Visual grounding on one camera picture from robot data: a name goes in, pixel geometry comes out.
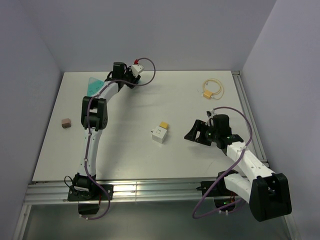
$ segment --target purple cable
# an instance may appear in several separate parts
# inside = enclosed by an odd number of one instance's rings
[[[244,118],[244,120],[246,121],[246,123],[247,123],[247,125],[248,125],[249,134],[250,134],[249,140],[248,140],[248,142],[245,144],[245,147],[247,147],[247,146],[251,143],[251,141],[252,141],[253,132],[252,132],[251,124],[250,124],[249,120],[246,118],[246,116],[245,116],[242,112],[240,112],[239,110],[237,110],[237,109],[235,109],[235,108],[233,108],[233,107],[229,107],[229,106],[219,106],[219,107],[214,108],[213,110],[215,111],[215,110],[218,110],[218,109],[231,109],[231,110],[236,111],[237,113],[239,113],[239,114]],[[229,206],[232,206],[232,205],[234,205],[234,204],[237,204],[237,203],[239,203],[239,202],[242,200],[242,199],[236,200],[236,201],[234,201],[234,202],[232,202],[232,203],[229,203],[229,204],[227,204],[227,205],[221,206],[221,207],[219,207],[219,208],[216,208],[216,209],[214,209],[214,210],[211,210],[211,211],[209,211],[209,212],[206,212],[206,213],[204,213],[204,214],[202,214],[202,215],[196,216],[196,212],[197,212],[198,208],[201,206],[201,204],[203,203],[203,201],[205,200],[205,198],[208,196],[208,194],[211,192],[211,190],[218,184],[218,182],[219,182],[221,179],[223,179],[223,178],[242,160],[242,158],[243,158],[244,155],[245,155],[245,151],[246,151],[246,148],[244,148],[244,149],[241,151],[241,154],[240,154],[239,159],[238,159],[234,164],[232,164],[232,166],[229,167],[224,173],[222,173],[222,174],[216,179],[216,181],[214,181],[214,183],[208,188],[208,190],[205,192],[205,194],[202,196],[202,198],[201,198],[200,201],[196,204],[196,206],[194,207],[194,209],[193,209],[193,211],[192,211],[192,217],[193,217],[194,219],[200,219],[200,218],[206,217],[206,216],[211,215],[211,214],[213,214],[213,213],[216,213],[216,212],[218,212],[218,211],[220,211],[220,210],[222,210],[222,209],[225,209],[225,208],[227,208],[227,207],[229,207]]]
[[[113,84],[113,83],[125,83],[125,84],[130,84],[130,85],[133,85],[133,86],[136,86],[136,87],[146,86],[146,85],[148,85],[149,83],[151,83],[151,82],[154,80],[155,76],[156,76],[156,66],[155,66],[154,62],[153,62],[151,59],[147,58],[147,57],[141,57],[141,58],[138,58],[138,59],[137,59],[137,61],[140,61],[140,60],[148,60],[148,61],[152,64],[152,66],[153,66],[153,76],[152,76],[152,78],[151,78],[150,81],[148,81],[148,82],[146,82],[146,83],[143,83],[143,84],[135,84],[135,83],[131,83],[131,82],[126,81],[126,80],[121,80],[121,79],[112,80],[112,81],[110,81],[105,87],[103,87],[103,88],[99,91],[99,93],[98,93],[97,95],[92,96],[92,97],[90,98],[90,100],[89,100],[88,108],[87,108],[87,110],[86,110],[86,115],[88,116],[88,117],[86,118],[86,124],[87,124],[87,126],[88,126],[89,135],[88,135],[88,141],[87,141],[87,143],[86,143],[85,154],[84,154],[84,169],[85,169],[85,173],[86,173],[86,175],[88,176],[88,178],[89,178],[95,185],[97,185],[97,186],[103,191],[103,193],[106,195],[106,197],[108,198],[108,207],[107,207],[106,210],[105,210],[101,215],[99,215],[99,216],[96,216],[96,217],[81,216],[81,217],[84,218],[84,219],[87,219],[87,220],[96,220],[96,219],[102,218],[102,217],[103,217],[104,215],[106,215],[106,213],[108,212],[108,210],[109,210],[109,208],[110,208],[110,201],[111,201],[108,192],[107,192],[99,183],[97,183],[97,182],[90,176],[89,171],[88,171],[88,166],[87,166],[87,161],[86,161],[86,160],[88,160],[89,146],[90,146],[90,139],[91,139],[91,127],[90,127],[90,121],[89,121],[91,103],[92,103],[92,101],[93,101],[95,98],[99,97],[99,96],[104,92],[104,90],[106,90],[106,89],[107,89],[111,84]]]

